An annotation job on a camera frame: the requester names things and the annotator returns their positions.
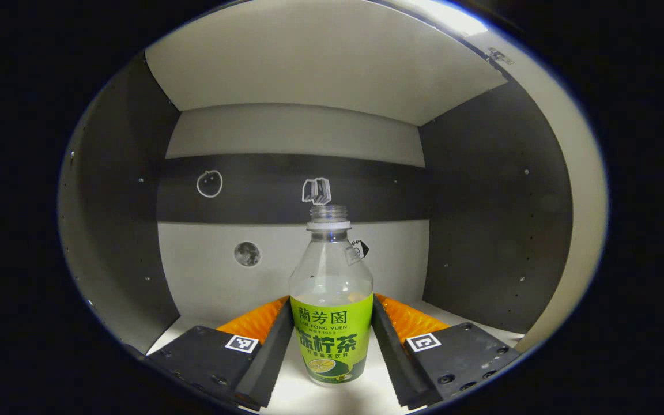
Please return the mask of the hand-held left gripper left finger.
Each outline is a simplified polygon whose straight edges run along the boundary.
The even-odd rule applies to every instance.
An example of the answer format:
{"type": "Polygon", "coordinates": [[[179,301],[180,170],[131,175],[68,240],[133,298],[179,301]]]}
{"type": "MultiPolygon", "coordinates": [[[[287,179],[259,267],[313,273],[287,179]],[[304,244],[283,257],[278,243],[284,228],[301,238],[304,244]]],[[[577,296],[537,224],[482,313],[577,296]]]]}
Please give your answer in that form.
{"type": "Polygon", "coordinates": [[[204,399],[260,410],[269,405],[293,333],[288,296],[224,324],[196,325],[145,355],[145,365],[204,399]]]}

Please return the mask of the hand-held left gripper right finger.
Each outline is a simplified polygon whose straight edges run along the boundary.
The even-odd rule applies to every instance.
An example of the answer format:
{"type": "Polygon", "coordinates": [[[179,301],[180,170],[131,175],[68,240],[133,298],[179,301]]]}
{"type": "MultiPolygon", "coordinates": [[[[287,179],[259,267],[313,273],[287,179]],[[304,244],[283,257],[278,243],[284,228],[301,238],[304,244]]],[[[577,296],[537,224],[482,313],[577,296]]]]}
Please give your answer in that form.
{"type": "Polygon", "coordinates": [[[449,326],[380,294],[372,328],[399,405],[409,410],[456,400],[521,355],[472,322],[449,326]]]}

